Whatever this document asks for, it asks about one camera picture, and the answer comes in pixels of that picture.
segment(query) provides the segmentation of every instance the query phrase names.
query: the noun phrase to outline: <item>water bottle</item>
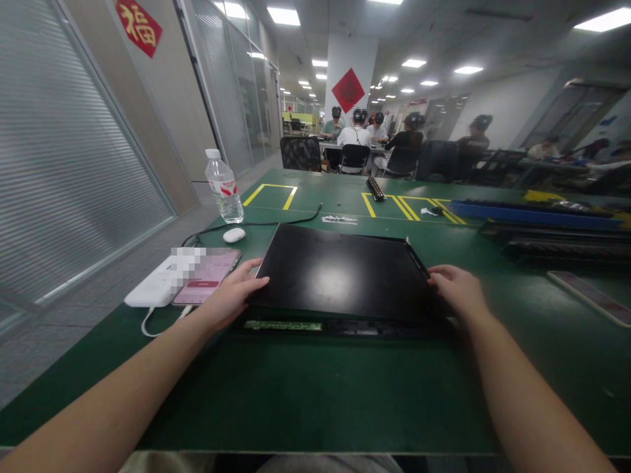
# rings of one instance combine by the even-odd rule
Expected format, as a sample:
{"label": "water bottle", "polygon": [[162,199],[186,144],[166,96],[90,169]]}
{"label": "water bottle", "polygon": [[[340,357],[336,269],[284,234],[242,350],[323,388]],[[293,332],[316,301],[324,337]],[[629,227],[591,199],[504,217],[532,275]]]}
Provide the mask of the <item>water bottle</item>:
{"label": "water bottle", "polygon": [[237,192],[235,174],[222,161],[219,150],[207,149],[206,177],[217,200],[219,213],[226,223],[241,223],[243,221],[243,206]]}

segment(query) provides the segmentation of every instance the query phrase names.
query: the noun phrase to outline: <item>black cable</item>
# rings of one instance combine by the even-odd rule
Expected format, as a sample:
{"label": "black cable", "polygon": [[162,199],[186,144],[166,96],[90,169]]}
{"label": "black cable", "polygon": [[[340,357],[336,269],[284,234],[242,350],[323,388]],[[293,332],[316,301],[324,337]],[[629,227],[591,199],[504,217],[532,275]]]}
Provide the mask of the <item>black cable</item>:
{"label": "black cable", "polygon": [[289,221],[289,222],[267,222],[267,223],[243,223],[243,222],[241,222],[241,223],[225,223],[225,224],[223,224],[223,225],[220,225],[219,227],[214,227],[214,228],[211,228],[211,229],[202,230],[201,232],[198,232],[198,233],[193,233],[191,236],[188,236],[188,237],[184,240],[184,242],[182,243],[182,246],[186,246],[186,243],[187,243],[187,242],[188,242],[191,238],[193,238],[193,237],[195,237],[195,238],[196,238],[196,241],[195,241],[195,246],[197,246],[197,244],[200,242],[200,240],[199,240],[199,236],[200,236],[200,235],[203,235],[204,233],[210,233],[210,232],[215,231],[215,230],[221,230],[221,229],[224,229],[224,228],[226,228],[226,227],[231,227],[231,226],[233,226],[233,225],[238,225],[238,226],[240,226],[240,227],[245,227],[246,225],[278,225],[279,223],[288,223],[288,224],[289,224],[289,223],[301,223],[301,222],[305,222],[305,221],[310,221],[310,220],[313,220],[314,218],[316,218],[316,217],[317,217],[317,215],[320,213],[320,210],[322,210],[322,205],[323,205],[323,203],[322,203],[322,202],[320,202],[320,205],[317,207],[317,210],[315,211],[315,214],[314,214],[313,216],[309,217],[309,218],[306,218],[306,219],[292,220],[292,221]]}

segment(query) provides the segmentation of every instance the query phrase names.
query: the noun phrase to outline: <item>grey floor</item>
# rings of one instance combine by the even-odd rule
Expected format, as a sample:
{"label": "grey floor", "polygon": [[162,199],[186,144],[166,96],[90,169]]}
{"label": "grey floor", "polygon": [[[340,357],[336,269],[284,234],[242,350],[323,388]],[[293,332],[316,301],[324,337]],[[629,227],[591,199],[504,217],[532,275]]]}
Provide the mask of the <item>grey floor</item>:
{"label": "grey floor", "polygon": [[[271,168],[280,153],[237,180],[243,194]],[[208,183],[193,183],[201,205],[180,216],[124,258],[87,281],[50,312],[24,323],[0,346],[0,409],[114,310],[125,296],[184,238],[208,226],[219,212]]]}

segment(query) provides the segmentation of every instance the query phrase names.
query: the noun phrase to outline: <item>white power bank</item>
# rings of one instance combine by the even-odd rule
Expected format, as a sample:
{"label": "white power bank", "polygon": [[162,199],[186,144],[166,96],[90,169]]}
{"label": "white power bank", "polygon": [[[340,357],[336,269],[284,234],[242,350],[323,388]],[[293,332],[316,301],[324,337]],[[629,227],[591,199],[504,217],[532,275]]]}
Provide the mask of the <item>white power bank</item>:
{"label": "white power bank", "polygon": [[207,248],[176,248],[143,282],[125,297],[130,307],[165,307],[195,276]]}

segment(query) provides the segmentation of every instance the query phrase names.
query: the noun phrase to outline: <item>bottle label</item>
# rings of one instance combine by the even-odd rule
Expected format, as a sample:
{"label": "bottle label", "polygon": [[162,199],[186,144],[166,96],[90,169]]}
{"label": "bottle label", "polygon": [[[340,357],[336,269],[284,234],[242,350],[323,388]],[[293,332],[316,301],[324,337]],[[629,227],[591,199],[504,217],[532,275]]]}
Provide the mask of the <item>bottle label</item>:
{"label": "bottle label", "polygon": [[231,196],[237,193],[237,182],[232,181],[210,181],[210,188],[217,195]]}

